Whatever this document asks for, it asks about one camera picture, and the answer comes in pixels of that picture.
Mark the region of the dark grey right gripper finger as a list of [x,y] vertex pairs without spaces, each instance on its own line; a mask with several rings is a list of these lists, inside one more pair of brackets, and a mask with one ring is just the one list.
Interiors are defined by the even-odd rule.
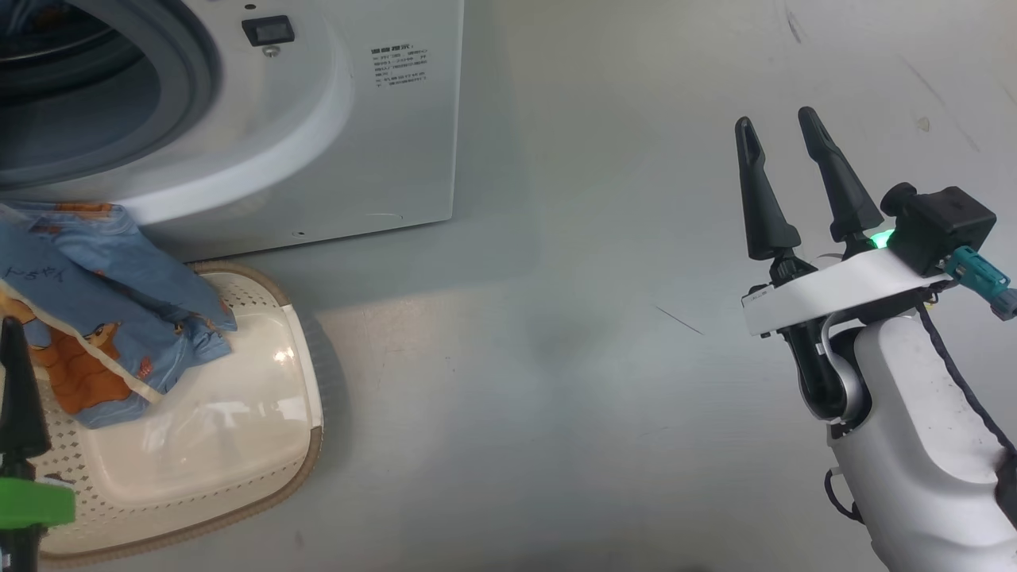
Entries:
[[790,258],[802,244],[802,239],[798,229],[786,221],[779,206],[765,172],[763,146],[747,117],[735,123],[735,145],[747,256],[754,261]]
[[798,119],[810,159],[817,164],[823,179],[833,217],[829,234],[836,243],[853,242],[865,231],[882,225],[884,218],[816,110],[800,108]]

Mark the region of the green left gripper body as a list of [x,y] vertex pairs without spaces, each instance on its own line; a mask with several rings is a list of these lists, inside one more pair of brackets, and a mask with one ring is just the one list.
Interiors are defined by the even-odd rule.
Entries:
[[73,524],[72,487],[52,479],[1,478],[1,551],[3,571],[36,571],[41,539],[48,529]]

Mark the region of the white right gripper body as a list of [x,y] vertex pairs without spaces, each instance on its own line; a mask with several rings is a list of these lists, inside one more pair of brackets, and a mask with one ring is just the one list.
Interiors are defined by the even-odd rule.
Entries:
[[780,334],[791,348],[799,388],[811,414],[820,420],[855,420],[864,408],[864,384],[845,358],[835,354],[829,330],[853,321],[853,312],[943,283],[945,275],[915,274],[889,249],[768,284],[742,297],[752,336]]

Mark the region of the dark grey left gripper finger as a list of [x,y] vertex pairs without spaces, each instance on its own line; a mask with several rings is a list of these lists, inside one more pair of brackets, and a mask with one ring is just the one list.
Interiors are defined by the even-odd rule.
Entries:
[[29,460],[51,449],[39,385],[29,361],[29,344],[21,322],[2,322],[1,454],[3,477],[36,477]]

